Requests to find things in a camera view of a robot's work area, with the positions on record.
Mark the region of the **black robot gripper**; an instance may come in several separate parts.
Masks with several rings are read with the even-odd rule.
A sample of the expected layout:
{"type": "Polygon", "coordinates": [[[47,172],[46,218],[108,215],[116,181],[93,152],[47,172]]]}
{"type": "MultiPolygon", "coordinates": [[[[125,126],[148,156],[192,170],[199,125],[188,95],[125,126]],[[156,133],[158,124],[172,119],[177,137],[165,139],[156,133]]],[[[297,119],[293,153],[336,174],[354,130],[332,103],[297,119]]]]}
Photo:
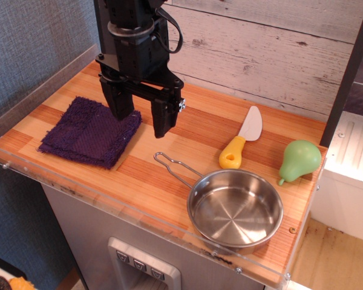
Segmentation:
{"type": "Polygon", "coordinates": [[[115,53],[99,54],[100,83],[112,114],[123,120],[134,111],[132,95],[151,101],[154,134],[163,138],[177,122],[183,82],[168,69],[169,55],[183,43],[180,34],[177,48],[169,48],[166,18],[154,18],[133,29],[108,23],[115,53]]]}

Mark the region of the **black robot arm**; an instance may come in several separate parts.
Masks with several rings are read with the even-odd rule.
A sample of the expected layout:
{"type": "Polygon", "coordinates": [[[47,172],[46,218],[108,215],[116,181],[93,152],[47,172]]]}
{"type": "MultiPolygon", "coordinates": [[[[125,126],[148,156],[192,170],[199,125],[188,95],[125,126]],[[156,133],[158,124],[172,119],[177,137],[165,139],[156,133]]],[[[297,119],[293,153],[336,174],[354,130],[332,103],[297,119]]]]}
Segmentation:
{"type": "Polygon", "coordinates": [[[150,102],[156,138],[176,125],[185,108],[183,81],[168,68],[170,54],[168,25],[178,23],[164,9],[163,1],[105,1],[108,23],[104,32],[114,41],[115,51],[100,53],[100,83],[112,114],[123,120],[134,110],[133,96],[150,102]]]}

